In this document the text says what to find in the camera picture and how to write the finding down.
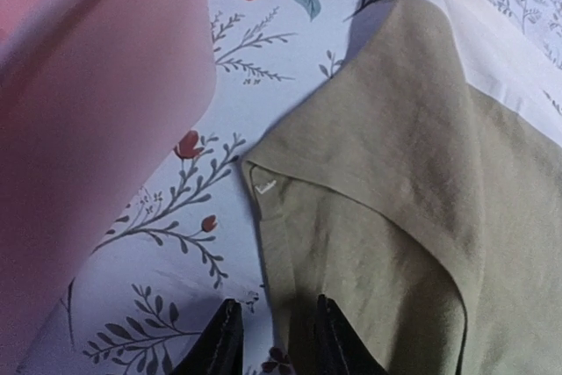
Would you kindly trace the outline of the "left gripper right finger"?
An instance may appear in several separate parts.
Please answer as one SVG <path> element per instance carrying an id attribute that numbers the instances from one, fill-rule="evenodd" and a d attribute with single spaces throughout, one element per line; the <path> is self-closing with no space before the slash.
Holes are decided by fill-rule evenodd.
<path id="1" fill-rule="evenodd" d="M 317 299 L 313 329 L 317 374 L 388 374 L 368 351 L 341 308 L 324 294 Z"/>

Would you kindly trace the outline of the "pink divided storage box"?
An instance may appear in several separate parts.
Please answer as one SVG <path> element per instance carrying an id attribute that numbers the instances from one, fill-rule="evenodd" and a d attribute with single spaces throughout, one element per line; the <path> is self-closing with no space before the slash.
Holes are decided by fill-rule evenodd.
<path id="1" fill-rule="evenodd" d="M 1 371 L 208 108 L 206 0 L 1 0 Z"/>

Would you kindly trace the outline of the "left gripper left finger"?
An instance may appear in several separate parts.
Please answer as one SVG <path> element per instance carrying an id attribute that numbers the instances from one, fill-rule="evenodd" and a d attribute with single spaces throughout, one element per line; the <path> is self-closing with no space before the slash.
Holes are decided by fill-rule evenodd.
<path id="1" fill-rule="evenodd" d="M 241 304 L 234 299 L 225 299 L 171 374 L 242 374 L 243 342 Z"/>

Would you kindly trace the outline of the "khaki underwear cream waistband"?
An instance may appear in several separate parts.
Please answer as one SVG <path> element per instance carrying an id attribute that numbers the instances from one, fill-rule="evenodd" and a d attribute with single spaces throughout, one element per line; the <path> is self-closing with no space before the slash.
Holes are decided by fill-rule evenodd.
<path id="1" fill-rule="evenodd" d="M 389 374 L 561 371 L 561 73 L 487 0 L 395 0 L 243 161 L 276 331 Z"/>

